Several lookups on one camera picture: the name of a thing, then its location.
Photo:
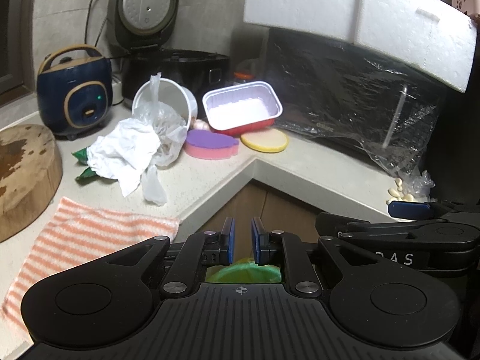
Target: orange and white striped cloth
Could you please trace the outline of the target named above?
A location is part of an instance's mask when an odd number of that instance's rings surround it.
[[[29,338],[20,304],[33,284],[158,235],[173,240],[178,228],[178,219],[94,209],[63,197],[7,291],[0,315]]]

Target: wooden cutting board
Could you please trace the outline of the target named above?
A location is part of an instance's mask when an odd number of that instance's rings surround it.
[[[0,242],[30,225],[50,204],[62,179],[62,158],[45,126],[0,131]]]

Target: white bucket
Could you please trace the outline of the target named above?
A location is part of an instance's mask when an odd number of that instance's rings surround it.
[[[143,84],[138,92],[135,94],[133,104],[131,106],[131,112],[133,114],[134,109],[138,106],[139,99],[144,96],[151,96],[150,81]],[[179,115],[185,119],[185,122],[191,128],[198,116],[197,100],[193,93],[187,88],[178,85],[171,79],[160,79],[160,87],[158,89],[158,100],[162,103],[168,104]]]

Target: white foam box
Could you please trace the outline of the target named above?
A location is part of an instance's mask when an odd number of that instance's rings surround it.
[[[354,44],[465,92],[476,38],[471,19],[440,0],[360,0]]]
[[[243,20],[353,42],[359,0],[245,0]]]

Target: metal bolt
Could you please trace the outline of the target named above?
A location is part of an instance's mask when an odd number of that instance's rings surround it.
[[[301,281],[300,283],[297,283],[295,286],[297,291],[303,292],[304,294],[312,294],[315,291],[318,291],[318,284],[312,282],[312,281]]]
[[[187,289],[184,283],[179,281],[171,281],[163,286],[163,290],[170,294],[179,294]]]

